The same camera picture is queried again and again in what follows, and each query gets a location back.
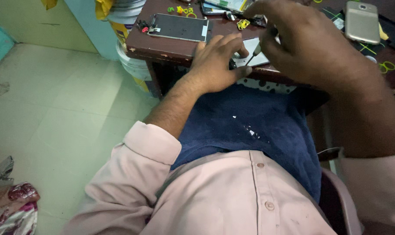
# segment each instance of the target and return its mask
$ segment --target brown table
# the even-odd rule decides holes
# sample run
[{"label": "brown table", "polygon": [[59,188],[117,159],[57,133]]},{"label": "brown table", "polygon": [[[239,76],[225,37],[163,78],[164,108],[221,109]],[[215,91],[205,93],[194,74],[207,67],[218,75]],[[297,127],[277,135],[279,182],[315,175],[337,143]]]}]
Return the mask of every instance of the brown table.
[{"label": "brown table", "polygon": [[[329,6],[339,11],[344,7],[346,1],[323,0],[322,3],[315,3],[312,0],[300,0],[299,2],[318,9]],[[376,5],[380,14],[395,22],[395,0],[364,0],[363,2]],[[200,1],[197,0],[190,6],[177,0],[148,0],[138,19],[149,21],[151,15],[155,13],[169,14],[167,12],[168,7],[174,7],[176,9],[179,5],[183,8],[193,7],[197,17],[204,18],[201,12]],[[237,21],[229,21],[222,16],[208,16],[208,19],[213,23],[212,35],[228,35],[240,32],[237,29]],[[263,28],[261,27],[249,25],[241,33],[243,39],[250,39],[257,37],[262,30]],[[167,67],[176,65],[189,67],[196,44],[196,42],[191,41],[149,36],[138,29],[133,29],[126,39],[127,56],[147,61],[148,69],[156,85],[156,90],[153,92],[160,98],[164,95],[168,84],[171,82],[169,74],[164,71],[167,70]],[[395,64],[395,50],[387,46],[378,53],[376,59],[379,62],[391,61]],[[390,86],[395,89],[395,71],[390,71],[385,76]],[[254,67],[254,72],[250,77],[269,82],[303,86],[303,84],[294,83],[269,64]]]}]

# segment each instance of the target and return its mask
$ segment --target precision screwdriver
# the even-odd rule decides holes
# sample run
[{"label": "precision screwdriver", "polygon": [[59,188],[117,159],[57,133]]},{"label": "precision screwdriver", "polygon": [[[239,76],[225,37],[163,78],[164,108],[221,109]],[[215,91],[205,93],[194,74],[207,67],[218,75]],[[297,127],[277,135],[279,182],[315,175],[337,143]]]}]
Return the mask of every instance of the precision screwdriver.
[{"label": "precision screwdriver", "polygon": [[260,43],[258,43],[257,47],[255,48],[254,52],[252,53],[251,59],[245,64],[245,66],[248,65],[248,63],[255,57],[258,56],[258,54],[261,52],[261,46]]}]

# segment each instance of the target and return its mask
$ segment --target bucket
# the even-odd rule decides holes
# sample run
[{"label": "bucket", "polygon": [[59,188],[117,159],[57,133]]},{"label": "bucket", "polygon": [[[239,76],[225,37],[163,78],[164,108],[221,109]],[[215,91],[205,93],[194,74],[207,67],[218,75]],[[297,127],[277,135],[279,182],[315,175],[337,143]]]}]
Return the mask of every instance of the bucket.
[{"label": "bucket", "polygon": [[136,86],[145,92],[147,96],[158,98],[157,89],[152,81],[146,62],[127,57],[119,41],[116,42],[116,50],[122,66],[132,76],[133,80],[135,80]]},{"label": "bucket", "polygon": [[136,18],[141,13],[146,0],[117,0],[108,15],[109,23],[122,43],[131,32]]}]

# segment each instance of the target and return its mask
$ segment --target shirt sleeve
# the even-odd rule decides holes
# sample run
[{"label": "shirt sleeve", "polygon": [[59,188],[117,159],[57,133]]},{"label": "shirt sleeve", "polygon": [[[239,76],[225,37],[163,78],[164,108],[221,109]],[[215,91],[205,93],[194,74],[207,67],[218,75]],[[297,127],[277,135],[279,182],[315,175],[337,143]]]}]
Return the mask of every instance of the shirt sleeve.
[{"label": "shirt sleeve", "polygon": [[395,233],[395,156],[342,158],[345,183],[367,234]]},{"label": "shirt sleeve", "polygon": [[162,128],[136,122],[85,187],[86,199],[62,234],[140,233],[181,148]]}]

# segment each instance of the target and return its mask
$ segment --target dark blue cloth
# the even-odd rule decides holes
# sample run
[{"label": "dark blue cloth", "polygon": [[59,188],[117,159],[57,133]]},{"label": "dark blue cloth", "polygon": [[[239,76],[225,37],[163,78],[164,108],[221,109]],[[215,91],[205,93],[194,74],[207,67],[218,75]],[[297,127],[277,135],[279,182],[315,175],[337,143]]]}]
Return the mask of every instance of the dark blue cloth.
[{"label": "dark blue cloth", "polygon": [[217,152],[259,150],[319,202],[321,168],[298,99],[236,84],[201,96],[179,137],[182,151],[171,169]]}]

